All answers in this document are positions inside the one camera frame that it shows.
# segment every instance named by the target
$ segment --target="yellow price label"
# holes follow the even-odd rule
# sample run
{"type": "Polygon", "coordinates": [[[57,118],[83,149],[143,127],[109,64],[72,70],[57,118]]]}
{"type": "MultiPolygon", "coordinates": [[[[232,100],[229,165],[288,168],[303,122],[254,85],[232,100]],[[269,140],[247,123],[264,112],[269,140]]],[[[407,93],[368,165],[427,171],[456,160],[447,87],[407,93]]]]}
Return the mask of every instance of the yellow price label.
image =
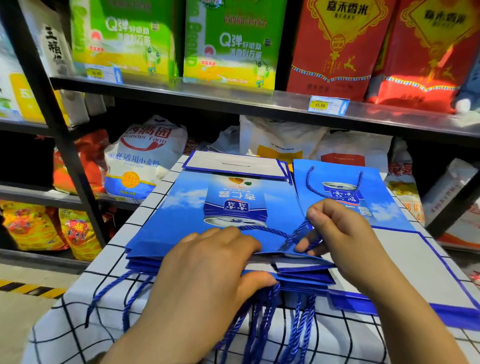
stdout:
{"type": "Polygon", "coordinates": [[[310,102],[310,108],[311,109],[319,109],[319,110],[327,110],[328,102],[313,100],[313,101],[310,102]]]}
{"type": "Polygon", "coordinates": [[[98,68],[87,68],[87,75],[97,80],[104,79],[102,70],[99,70],[98,68]]]}

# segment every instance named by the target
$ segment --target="beige floor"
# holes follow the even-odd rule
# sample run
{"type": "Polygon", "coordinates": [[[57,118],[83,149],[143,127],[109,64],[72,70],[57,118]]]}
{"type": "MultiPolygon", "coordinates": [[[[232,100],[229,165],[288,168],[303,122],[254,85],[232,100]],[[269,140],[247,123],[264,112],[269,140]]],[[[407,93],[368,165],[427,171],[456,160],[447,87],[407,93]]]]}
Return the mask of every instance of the beige floor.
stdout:
{"type": "MultiPolygon", "coordinates": [[[[77,275],[0,264],[0,279],[69,288],[77,275]]],[[[19,364],[25,339],[33,324],[55,300],[25,294],[0,292],[0,362],[19,364]]]]}

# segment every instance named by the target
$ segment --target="checkered tablecloth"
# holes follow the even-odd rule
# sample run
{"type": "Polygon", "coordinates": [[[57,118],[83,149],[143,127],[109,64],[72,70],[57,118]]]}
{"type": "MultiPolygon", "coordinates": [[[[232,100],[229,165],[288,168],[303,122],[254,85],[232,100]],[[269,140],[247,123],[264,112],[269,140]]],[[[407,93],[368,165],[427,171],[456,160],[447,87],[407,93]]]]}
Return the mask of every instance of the checkered tablecloth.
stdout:
{"type": "MultiPolygon", "coordinates": [[[[122,311],[146,276],[130,276],[111,289],[99,302],[90,317],[89,327],[85,328],[87,306],[97,292],[127,271],[124,246],[160,206],[181,172],[186,158],[183,156],[175,164],[74,285],[32,328],[23,357],[24,364],[85,364],[98,353],[107,351],[119,338],[122,334],[122,311]]],[[[396,197],[394,199],[415,228],[445,257],[469,291],[477,290],[401,202],[396,197]]],[[[131,323],[141,314],[148,294],[147,288],[133,303],[131,323]]],[[[288,343],[290,323],[294,315],[292,308],[295,304],[296,297],[281,294],[281,304],[273,317],[262,364],[278,362],[288,343]]],[[[316,320],[305,363],[390,363],[378,317],[336,310],[330,307],[325,297],[317,298],[315,310],[316,320]]],[[[249,319],[250,317],[245,319],[236,335],[229,349],[227,363],[241,362],[249,332],[249,319]]],[[[470,362],[480,363],[480,332],[458,328],[449,330],[470,362]]],[[[221,356],[221,350],[213,351],[207,355],[206,360],[217,364],[221,356]]]]}

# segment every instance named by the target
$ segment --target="black and yellow striped tape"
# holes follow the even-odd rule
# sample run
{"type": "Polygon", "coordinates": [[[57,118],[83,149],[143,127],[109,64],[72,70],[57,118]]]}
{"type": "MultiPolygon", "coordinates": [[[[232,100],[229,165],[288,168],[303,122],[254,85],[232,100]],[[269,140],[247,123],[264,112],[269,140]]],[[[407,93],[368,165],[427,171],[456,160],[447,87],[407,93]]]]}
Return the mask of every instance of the black and yellow striped tape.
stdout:
{"type": "Polygon", "coordinates": [[[27,284],[0,279],[1,292],[14,292],[30,296],[59,299],[67,291],[65,288],[51,288],[39,284],[27,284]]]}

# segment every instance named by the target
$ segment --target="person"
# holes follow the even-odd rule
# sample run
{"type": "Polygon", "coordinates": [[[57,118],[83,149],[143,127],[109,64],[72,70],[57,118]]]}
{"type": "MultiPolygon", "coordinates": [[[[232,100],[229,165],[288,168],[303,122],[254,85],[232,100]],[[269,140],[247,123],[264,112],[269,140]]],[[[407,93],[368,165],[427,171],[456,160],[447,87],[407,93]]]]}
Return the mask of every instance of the person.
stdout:
{"type": "MultiPolygon", "coordinates": [[[[296,246],[304,252],[318,234],[342,276],[377,309],[391,363],[467,364],[430,305],[403,276],[368,222],[342,204],[311,206],[314,226],[296,246]]],[[[275,278],[255,271],[241,276],[261,244],[234,227],[183,238],[164,258],[145,309],[101,364],[195,364],[218,343],[240,306],[275,278]]]]}

